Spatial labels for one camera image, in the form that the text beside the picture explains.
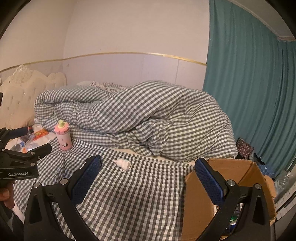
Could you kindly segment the left hand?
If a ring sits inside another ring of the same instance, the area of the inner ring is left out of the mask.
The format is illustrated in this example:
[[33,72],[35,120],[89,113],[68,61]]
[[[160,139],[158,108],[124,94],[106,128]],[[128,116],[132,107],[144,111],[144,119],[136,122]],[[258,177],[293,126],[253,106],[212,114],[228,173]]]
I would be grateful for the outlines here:
[[14,183],[14,181],[9,182],[5,187],[0,188],[0,201],[3,202],[8,209],[13,209],[15,206]]

